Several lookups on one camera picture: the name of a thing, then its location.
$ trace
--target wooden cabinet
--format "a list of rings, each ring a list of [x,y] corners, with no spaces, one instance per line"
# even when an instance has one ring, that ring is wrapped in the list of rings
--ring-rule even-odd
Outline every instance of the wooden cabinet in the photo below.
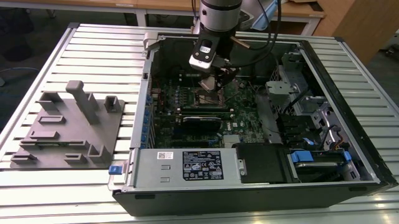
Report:
[[[339,36],[367,64],[399,29],[399,0],[318,0],[326,18],[315,36]]]

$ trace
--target electronic chip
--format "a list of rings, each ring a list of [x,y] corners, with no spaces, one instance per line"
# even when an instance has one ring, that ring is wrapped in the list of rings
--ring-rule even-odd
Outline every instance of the electronic chip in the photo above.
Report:
[[[223,91],[207,92],[205,90],[195,91],[196,106],[224,106]]]

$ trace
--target wooden table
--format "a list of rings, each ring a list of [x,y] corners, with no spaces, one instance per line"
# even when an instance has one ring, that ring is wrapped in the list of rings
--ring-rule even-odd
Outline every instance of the wooden table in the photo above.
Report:
[[[149,14],[192,16],[191,0],[0,0],[0,7],[135,13],[141,27],[148,25]],[[288,2],[282,11],[282,21],[306,23],[303,35],[312,35],[326,17],[326,13],[314,11],[308,4]]]
[[[0,7],[135,13],[137,0],[0,0]]]

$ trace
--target table leg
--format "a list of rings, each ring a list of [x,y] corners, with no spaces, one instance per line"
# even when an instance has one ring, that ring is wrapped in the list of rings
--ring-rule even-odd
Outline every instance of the table leg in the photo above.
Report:
[[[137,18],[137,25],[139,27],[147,27],[148,17],[145,9],[136,9],[136,18]]]
[[[314,35],[314,31],[318,28],[319,22],[320,22],[320,18],[311,18],[302,31],[302,35],[304,36]]]
[[[47,9],[45,11],[48,13],[49,18],[53,19],[56,17],[56,11],[53,9]]]

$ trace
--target green circuit board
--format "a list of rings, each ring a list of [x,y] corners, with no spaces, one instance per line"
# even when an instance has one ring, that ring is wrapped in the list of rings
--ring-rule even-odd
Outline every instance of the green circuit board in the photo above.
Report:
[[[255,88],[235,79],[219,92],[207,93],[193,79],[185,83],[156,80],[152,85],[155,147],[221,148],[224,135],[239,135],[242,142],[264,142]],[[184,117],[220,118],[220,129],[204,134],[181,133],[177,125]]]

